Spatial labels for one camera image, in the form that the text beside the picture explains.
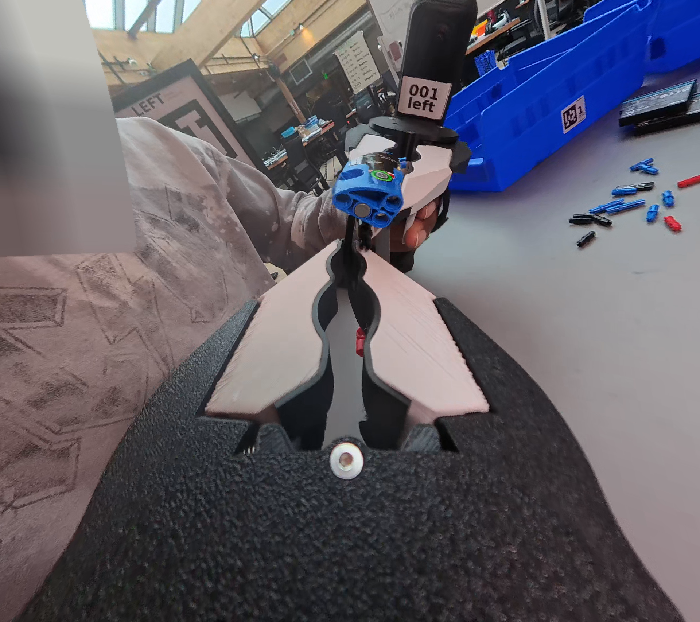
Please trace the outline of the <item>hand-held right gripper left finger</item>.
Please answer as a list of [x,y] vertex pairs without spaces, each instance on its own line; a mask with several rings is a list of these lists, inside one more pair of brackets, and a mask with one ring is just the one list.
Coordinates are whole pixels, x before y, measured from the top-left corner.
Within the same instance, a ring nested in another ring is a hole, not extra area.
[[263,294],[205,406],[208,417],[255,420],[271,407],[290,420],[302,399],[302,418],[325,417],[333,381],[322,386],[330,349],[326,329],[337,313],[331,260],[336,241]]

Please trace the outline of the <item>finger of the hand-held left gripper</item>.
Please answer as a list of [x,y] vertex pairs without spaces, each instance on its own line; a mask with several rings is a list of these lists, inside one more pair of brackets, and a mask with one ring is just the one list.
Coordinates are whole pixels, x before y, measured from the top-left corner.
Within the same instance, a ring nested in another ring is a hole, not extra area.
[[408,160],[395,152],[395,143],[381,136],[363,136],[356,147],[349,150],[349,165],[406,166]]
[[417,147],[417,160],[412,161],[411,170],[402,183],[403,206],[401,215],[407,214],[402,243],[406,232],[413,224],[416,214],[434,199],[441,199],[448,188],[452,175],[452,148]]

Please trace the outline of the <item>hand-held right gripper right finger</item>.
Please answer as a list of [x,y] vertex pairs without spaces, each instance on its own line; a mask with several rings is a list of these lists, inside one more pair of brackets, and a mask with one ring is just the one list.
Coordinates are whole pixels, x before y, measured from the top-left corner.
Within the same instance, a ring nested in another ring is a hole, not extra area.
[[366,345],[378,379],[409,399],[410,425],[487,413],[489,404],[442,320],[436,297],[379,255],[361,252],[363,282],[379,302]]

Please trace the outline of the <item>blue connector piece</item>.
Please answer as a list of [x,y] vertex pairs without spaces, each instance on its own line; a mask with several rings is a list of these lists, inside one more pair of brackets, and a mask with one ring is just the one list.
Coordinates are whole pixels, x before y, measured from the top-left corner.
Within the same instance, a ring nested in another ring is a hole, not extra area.
[[359,222],[382,229],[404,207],[400,163],[385,154],[347,162],[332,190],[332,204]]

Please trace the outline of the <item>person's left forearm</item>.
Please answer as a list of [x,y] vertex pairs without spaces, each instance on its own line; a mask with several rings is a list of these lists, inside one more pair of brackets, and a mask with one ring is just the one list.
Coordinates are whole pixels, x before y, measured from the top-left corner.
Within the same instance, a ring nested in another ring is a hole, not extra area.
[[116,120],[134,210],[195,222],[236,262],[294,271],[345,235],[346,215],[320,196],[275,187],[254,167],[145,117]]

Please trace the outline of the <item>grey desk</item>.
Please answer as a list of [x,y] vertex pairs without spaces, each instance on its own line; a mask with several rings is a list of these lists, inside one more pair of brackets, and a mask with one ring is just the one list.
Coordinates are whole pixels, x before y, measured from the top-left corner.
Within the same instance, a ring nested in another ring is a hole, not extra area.
[[684,230],[614,217],[575,250],[569,215],[643,181],[699,173],[699,123],[632,135],[617,112],[498,193],[457,193],[414,276],[445,293],[563,414],[643,563],[687,621],[699,620],[699,187]]

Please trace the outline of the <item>person's left hand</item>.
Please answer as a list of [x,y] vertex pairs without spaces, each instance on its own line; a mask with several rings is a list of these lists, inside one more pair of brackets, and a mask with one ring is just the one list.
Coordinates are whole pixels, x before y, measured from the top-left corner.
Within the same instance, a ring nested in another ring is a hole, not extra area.
[[442,213],[442,199],[443,197],[437,197],[416,213],[410,226],[405,230],[403,244],[406,252],[415,251],[433,232]]

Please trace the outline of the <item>cluttered work table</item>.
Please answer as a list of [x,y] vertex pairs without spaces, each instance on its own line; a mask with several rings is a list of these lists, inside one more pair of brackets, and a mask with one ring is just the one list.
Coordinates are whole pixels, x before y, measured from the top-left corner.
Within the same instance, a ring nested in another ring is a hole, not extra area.
[[263,162],[275,186],[321,194],[331,188],[345,163],[339,130],[334,121],[312,117],[284,131],[280,147]]

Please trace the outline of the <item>paper flipchart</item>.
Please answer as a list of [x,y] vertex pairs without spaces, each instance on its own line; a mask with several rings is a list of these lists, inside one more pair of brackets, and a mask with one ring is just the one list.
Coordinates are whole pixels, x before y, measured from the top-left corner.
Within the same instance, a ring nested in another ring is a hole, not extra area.
[[338,46],[333,55],[339,61],[353,95],[358,95],[381,79],[362,30],[356,31]]

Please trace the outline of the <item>blue bin with square tag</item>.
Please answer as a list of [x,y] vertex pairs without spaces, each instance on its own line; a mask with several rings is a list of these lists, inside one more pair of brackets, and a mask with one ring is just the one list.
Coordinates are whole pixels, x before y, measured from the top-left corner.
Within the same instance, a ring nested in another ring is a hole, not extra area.
[[515,54],[459,92],[445,125],[471,151],[452,191],[503,191],[643,83],[653,0]]

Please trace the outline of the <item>person's grey patterned sweatshirt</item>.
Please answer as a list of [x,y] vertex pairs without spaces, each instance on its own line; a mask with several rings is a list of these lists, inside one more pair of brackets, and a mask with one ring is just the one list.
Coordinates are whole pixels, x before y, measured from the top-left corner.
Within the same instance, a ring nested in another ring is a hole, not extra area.
[[272,284],[256,253],[147,242],[135,253],[1,263],[1,620],[74,536],[159,385]]

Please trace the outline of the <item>scatter of small connector pins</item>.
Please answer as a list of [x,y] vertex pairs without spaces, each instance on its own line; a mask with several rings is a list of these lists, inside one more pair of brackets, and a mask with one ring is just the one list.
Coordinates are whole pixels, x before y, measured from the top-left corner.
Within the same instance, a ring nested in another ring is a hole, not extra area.
[[673,236],[683,232],[683,224],[672,211],[678,205],[678,194],[681,191],[699,186],[699,175],[678,180],[674,189],[656,192],[655,178],[660,174],[660,167],[653,156],[630,165],[629,172],[632,175],[644,175],[646,179],[617,185],[612,189],[608,201],[569,217],[570,226],[585,228],[585,232],[575,242],[578,250],[588,248],[597,239],[598,229],[611,229],[615,223],[614,217],[625,213],[643,213],[643,223],[648,228],[659,224]]

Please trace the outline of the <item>framed black white marker sign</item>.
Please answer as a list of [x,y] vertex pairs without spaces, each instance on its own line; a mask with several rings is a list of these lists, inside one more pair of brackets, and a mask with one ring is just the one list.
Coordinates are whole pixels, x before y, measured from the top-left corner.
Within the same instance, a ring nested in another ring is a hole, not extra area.
[[112,105],[116,118],[153,119],[269,174],[263,159],[191,59],[115,95]]

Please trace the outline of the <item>blue storage bin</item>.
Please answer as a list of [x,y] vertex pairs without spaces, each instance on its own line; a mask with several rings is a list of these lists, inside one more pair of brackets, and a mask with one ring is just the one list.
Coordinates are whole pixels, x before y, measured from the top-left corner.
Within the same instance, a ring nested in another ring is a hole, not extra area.
[[[584,22],[636,0],[601,0],[584,13]],[[645,71],[669,73],[699,59],[699,0],[651,0]]]

